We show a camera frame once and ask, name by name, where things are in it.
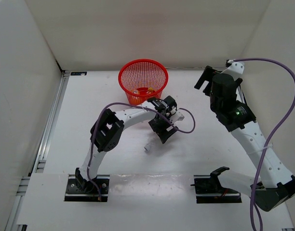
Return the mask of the clear plastic bottle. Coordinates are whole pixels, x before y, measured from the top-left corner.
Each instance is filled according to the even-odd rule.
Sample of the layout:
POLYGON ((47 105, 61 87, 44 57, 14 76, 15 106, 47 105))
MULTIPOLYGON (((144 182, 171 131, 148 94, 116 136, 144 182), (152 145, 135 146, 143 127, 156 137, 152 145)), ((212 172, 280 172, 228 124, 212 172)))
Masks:
POLYGON ((152 147, 153 147, 153 143, 152 143, 152 142, 148 142, 148 143, 144 146, 144 151, 145 151, 146 153, 149 153, 149 152, 151 151, 152 147))

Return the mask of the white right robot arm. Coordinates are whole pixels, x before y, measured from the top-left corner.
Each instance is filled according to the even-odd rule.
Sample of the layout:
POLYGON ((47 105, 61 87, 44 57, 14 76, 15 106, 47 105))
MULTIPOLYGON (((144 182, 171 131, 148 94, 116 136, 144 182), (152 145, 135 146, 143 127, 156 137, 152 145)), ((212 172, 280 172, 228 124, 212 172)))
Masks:
POLYGON ((256 170, 257 180, 220 167, 207 179, 197 179, 201 194, 233 190, 254 200, 254 204, 269 212, 295 195, 295 175, 283 165, 260 130, 250 107, 237 99, 242 83, 243 64, 233 63, 224 71, 206 66, 195 85, 210 98, 210 108, 218 121, 239 142, 256 170))

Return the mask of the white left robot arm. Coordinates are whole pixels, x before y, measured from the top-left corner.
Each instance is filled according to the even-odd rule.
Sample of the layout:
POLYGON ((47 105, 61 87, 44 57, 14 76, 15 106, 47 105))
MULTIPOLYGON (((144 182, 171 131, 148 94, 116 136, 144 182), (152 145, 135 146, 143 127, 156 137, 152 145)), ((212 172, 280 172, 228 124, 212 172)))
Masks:
POLYGON ((148 121, 153 132, 165 143, 177 129, 171 125, 183 119, 184 116, 178 111, 171 96, 164 100, 153 97, 118 112, 104 109, 90 130, 91 144, 87 156, 82 166, 75 171, 77 187, 85 193, 94 189, 97 172, 105 154, 118 145, 122 132, 127 128, 148 121))

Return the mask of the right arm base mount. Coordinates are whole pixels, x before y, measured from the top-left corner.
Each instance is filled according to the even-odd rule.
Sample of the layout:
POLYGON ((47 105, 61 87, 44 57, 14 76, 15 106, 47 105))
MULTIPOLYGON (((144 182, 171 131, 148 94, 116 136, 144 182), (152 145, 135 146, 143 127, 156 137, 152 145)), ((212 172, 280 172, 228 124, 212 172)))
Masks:
POLYGON ((220 167, 209 175, 194 175, 194 183, 191 186, 195 188, 197 204, 237 204, 242 202, 240 192, 224 188, 218 179, 221 173, 228 170, 228 167, 220 167))

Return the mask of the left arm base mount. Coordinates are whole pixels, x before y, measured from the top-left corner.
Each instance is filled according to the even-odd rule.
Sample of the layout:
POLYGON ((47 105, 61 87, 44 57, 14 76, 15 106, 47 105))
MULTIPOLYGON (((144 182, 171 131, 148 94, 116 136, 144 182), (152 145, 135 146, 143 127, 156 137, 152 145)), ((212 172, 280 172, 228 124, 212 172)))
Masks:
POLYGON ((75 174, 67 179, 64 201, 66 202, 107 202, 110 175, 98 175, 92 181, 85 180, 76 168, 75 174))

